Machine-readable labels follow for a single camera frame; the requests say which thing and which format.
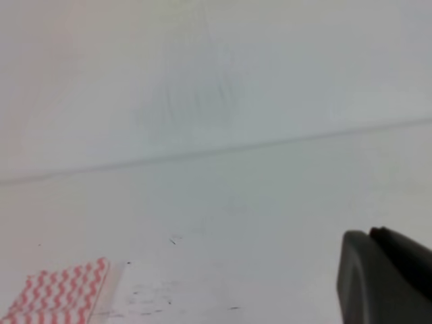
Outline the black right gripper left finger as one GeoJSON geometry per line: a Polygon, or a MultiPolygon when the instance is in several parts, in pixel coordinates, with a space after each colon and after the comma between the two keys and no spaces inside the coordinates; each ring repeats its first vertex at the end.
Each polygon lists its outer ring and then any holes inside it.
{"type": "Polygon", "coordinates": [[[337,296],[343,323],[384,323],[381,306],[385,255],[377,243],[360,231],[347,231],[342,238],[337,273],[337,296]]]}

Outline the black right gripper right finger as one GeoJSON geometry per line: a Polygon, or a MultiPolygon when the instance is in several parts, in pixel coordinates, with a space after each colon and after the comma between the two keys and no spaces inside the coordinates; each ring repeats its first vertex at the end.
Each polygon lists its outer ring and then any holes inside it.
{"type": "Polygon", "coordinates": [[[386,227],[369,234],[379,256],[368,270],[369,323],[431,322],[431,250],[386,227]]]}

